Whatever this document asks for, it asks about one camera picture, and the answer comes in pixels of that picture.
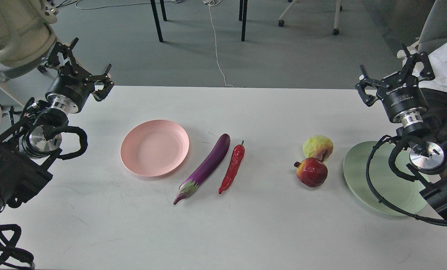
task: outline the gray carpet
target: gray carpet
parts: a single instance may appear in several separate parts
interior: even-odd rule
[[[127,0],[83,0],[78,7],[138,3]],[[249,0],[246,41],[240,41],[239,1],[222,0],[211,7],[200,0],[166,2],[168,21],[158,13],[160,43],[149,4],[81,10],[74,4],[59,9],[52,24],[64,42],[78,37],[74,55],[93,74],[108,63],[117,85],[353,89],[364,64],[380,79],[399,69],[399,44],[411,44],[432,6],[429,0],[344,0],[338,36],[333,35],[334,0],[298,2],[278,17],[287,0]],[[55,72],[34,70],[11,80],[21,99],[43,98]],[[1,103],[11,103],[0,94]]]

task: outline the silver metal joint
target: silver metal joint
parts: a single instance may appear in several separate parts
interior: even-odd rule
[[[43,134],[43,125],[36,127],[28,137],[31,147],[39,152],[49,153],[60,147],[62,144],[62,134],[57,134],[51,140],[46,140]]]
[[[48,102],[51,102],[50,108],[58,109],[66,115],[78,112],[78,106],[76,106],[72,99],[69,99],[62,94],[49,94],[47,100]]]
[[[403,128],[407,128],[407,126],[409,125],[413,125],[415,123],[422,123],[422,115],[420,113],[425,113],[426,110],[423,107],[419,107],[419,108],[412,108],[412,109],[408,109],[406,111],[402,111],[401,113],[397,114],[394,118],[393,118],[393,122],[394,123],[402,123]]]
[[[445,152],[438,144],[427,142],[426,151],[428,157],[418,155],[413,150],[410,150],[410,162],[414,165],[414,167],[420,171],[427,171],[429,173],[445,165]]]

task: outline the white cable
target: white cable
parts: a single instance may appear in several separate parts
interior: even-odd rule
[[[215,0],[203,0],[204,4],[207,4],[208,6],[214,7],[218,4],[220,4],[221,0],[218,0],[218,2],[215,3]]]
[[[217,52],[217,32],[215,31],[215,26],[213,25],[213,19],[212,19],[212,12],[210,10],[210,7],[212,5],[208,5],[208,12],[210,12],[210,22],[212,23],[212,27],[213,27],[213,33],[215,34],[215,55],[217,56],[217,65],[218,65],[218,69],[220,70],[220,72],[223,75],[223,82],[225,83],[226,87],[234,87],[231,84],[227,84],[227,79],[225,79],[225,74],[223,74],[222,69],[220,68],[220,64],[218,63],[218,52]]]

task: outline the fake fruit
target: fake fruit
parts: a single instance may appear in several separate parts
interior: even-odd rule
[[[230,136],[225,133],[220,136],[212,151],[200,166],[180,185],[177,198],[173,201],[174,205],[195,193],[198,187],[215,171],[220,162],[222,162],[225,155],[227,155],[229,147]]]
[[[306,157],[325,161],[333,152],[333,142],[324,135],[315,135],[304,142],[302,149]]]
[[[302,162],[295,162],[297,167],[297,178],[300,182],[314,188],[323,184],[327,178],[327,167],[325,164],[314,157],[308,157]]]

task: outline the purple eggplant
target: purple eggplant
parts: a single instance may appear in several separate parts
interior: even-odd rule
[[[198,187],[215,171],[218,165],[228,152],[230,147],[230,136],[223,134],[218,139],[212,151],[206,159],[196,168],[196,170],[185,180],[178,190],[177,198],[173,204],[177,204],[180,200],[190,197]]]

